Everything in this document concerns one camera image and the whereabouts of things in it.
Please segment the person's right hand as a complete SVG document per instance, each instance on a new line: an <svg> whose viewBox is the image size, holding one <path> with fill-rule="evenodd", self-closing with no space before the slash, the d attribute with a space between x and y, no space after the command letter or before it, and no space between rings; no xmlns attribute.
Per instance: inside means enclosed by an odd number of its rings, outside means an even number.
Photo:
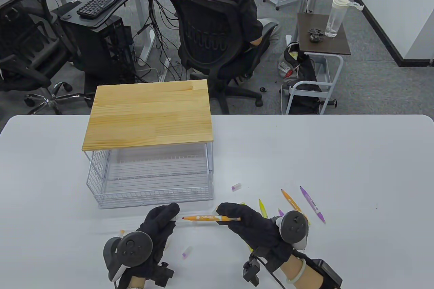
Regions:
<svg viewBox="0 0 434 289"><path fill-rule="evenodd" d="M218 222L226 225L239 235L260 257L266 259L266 268L276 271L292 255L293 247L286 243L272 219L264 218L259 212L245 204L221 203L216 209L218 215L240 218L240 221Z"/></svg>

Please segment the person's left hand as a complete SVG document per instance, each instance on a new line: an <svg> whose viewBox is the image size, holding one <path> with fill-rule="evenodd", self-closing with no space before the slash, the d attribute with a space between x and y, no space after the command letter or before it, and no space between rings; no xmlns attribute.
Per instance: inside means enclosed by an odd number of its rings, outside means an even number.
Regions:
<svg viewBox="0 0 434 289"><path fill-rule="evenodd" d="M103 258L115 288L144 288L147 280L167 286L174 271L161 260L179 212L177 203L155 207L137 230L106 242Z"/></svg>

